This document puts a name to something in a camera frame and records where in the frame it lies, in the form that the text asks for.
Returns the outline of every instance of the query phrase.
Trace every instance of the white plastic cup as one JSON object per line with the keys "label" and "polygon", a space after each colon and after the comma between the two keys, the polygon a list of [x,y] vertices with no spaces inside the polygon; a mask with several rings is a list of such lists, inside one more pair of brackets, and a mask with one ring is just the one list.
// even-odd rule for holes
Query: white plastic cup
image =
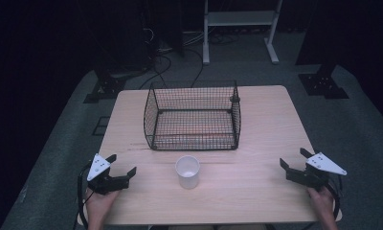
{"label": "white plastic cup", "polygon": [[180,157],[175,168],[179,175],[179,183],[183,188],[193,189],[197,186],[200,163],[194,156],[185,155]]}

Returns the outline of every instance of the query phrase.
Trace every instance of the wooden table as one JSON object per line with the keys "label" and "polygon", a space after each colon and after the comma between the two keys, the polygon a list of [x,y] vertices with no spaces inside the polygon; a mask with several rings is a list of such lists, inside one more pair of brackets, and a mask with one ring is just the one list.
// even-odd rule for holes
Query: wooden table
{"label": "wooden table", "polygon": [[[305,187],[287,181],[279,159],[303,170],[300,148],[312,151],[283,86],[239,87],[237,150],[154,151],[144,135],[146,90],[118,96],[100,154],[117,154],[110,175],[137,174],[114,203],[108,224],[266,223],[314,221]],[[180,187],[174,168],[186,154],[201,163],[196,188]]]}

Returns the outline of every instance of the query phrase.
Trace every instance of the hand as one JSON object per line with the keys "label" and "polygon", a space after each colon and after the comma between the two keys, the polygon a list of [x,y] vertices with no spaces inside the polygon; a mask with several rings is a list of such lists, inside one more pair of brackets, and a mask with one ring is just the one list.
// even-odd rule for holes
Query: hand
{"label": "hand", "polygon": [[119,193],[120,191],[115,191],[101,195],[94,193],[91,189],[87,189],[88,230],[102,230],[104,221]]}
{"label": "hand", "polygon": [[311,205],[321,222],[324,230],[338,230],[332,213],[334,198],[326,187],[322,187],[320,192],[313,188],[307,188],[308,194],[311,197]]}

